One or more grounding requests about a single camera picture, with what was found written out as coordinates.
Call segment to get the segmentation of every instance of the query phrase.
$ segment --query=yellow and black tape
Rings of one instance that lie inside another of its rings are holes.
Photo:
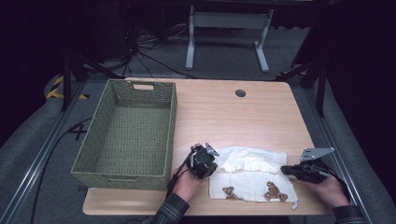
[[[62,81],[64,81],[64,76],[59,75],[58,78],[56,78],[55,82],[53,83],[52,87],[49,90],[49,93],[47,94],[47,98],[59,98],[63,99],[64,95],[62,93],[57,93],[56,91],[58,90],[59,86],[61,85]],[[89,94],[81,94],[78,99],[80,100],[88,100],[90,99]]]

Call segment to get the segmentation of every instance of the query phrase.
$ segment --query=white metal frame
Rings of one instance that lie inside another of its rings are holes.
[[[218,12],[195,12],[194,6],[190,8],[190,40],[187,50],[186,69],[191,70],[194,61],[194,28],[195,27],[223,27],[241,29],[261,29],[262,36],[254,46],[259,58],[260,66],[264,73],[269,72],[262,46],[267,36],[274,10],[270,9],[267,14],[243,14],[243,13],[218,13]]]

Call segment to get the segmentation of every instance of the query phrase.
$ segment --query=green woven basket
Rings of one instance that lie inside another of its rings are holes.
[[[110,79],[71,174],[90,188],[165,190],[176,111],[175,83]]]

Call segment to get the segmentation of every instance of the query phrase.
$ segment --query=wooden table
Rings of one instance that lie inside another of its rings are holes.
[[[281,82],[152,79],[177,85],[177,122],[172,166],[177,168],[196,143],[216,147],[258,147],[286,152],[288,164],[300,162],[305,147],[313,147],[290,87]],[[235,91],[243,90],[245,97]],[[292,179],[299,198],[291,203],[212,200],[206,181],[191,200],[186,216],[329,215],[320,198]],[[134,189],[88,190],[87,215],[154,215],[165,191]]]

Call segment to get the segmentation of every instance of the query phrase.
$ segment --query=shirt sleeve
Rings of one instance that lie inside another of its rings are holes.
[[[163,202],[157,214],[143,224],[177,224],[190,206],[177,194],[171,193]]]
[[[334,207],[332,212],[337,224],[368,224],[361,210],[356,205]]]

